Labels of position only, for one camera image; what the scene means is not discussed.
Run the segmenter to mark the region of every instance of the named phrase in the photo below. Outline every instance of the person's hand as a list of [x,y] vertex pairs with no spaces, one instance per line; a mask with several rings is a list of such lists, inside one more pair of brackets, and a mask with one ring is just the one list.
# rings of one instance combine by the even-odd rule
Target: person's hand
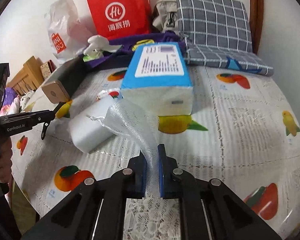
[[12,166],[12,142],[10,137],[0,139],[0,181],[9,182]]

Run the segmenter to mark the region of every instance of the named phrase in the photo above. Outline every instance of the blue and white box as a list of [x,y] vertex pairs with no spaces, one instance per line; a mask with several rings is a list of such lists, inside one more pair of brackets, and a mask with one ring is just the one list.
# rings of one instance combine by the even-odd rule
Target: blue and white box
[[193,86],[178,43],[139,46],[123,78],[121,93],[158,116],[191,114]]

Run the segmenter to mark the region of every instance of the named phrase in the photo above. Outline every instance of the haidilao logo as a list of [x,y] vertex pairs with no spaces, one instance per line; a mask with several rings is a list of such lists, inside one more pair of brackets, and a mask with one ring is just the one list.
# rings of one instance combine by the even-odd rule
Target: haidilao logo
[[126,14],[126,9],[122,3],[113,2],[106,7],[105,14],[109,21],[118,22]]

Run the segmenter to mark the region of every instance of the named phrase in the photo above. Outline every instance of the black gripper frame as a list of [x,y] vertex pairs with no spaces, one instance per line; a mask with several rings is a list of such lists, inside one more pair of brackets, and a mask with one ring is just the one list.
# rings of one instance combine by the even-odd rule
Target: black gripper frame
[[146,165],[140,152],[110,178],[86,179],[21,239],[121,240],[127,198],[145,196]]
[[41,139],[46,136],[47,128],[51,121],[55,119],[57,111],[65,104],[60,102],[53,111],[43,110],[28,113],[18,113],[4,115],[0,117],[0,136],[12,136],[25,131],[32,130],[32,127],[39,123],[44,123]]
[[159,144],[160,195],[179,199],[181,240],[281,240],[221,180],[204,181],[178,168]]

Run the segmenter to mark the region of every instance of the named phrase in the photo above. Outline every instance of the wooden frame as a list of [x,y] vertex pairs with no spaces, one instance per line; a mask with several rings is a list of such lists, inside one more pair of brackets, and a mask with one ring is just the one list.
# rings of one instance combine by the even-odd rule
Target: wooden frame
[[250,0],[250,17],[249,24],[252,38],[252,51],[257,54],[262,33],[263,24],[263,0]]
[[6,87],[13,88],[18,95],[22,96],[30,90],[36,90],[43,83],[40,65],[32,56],[23,64],[23,68],[7,84]]

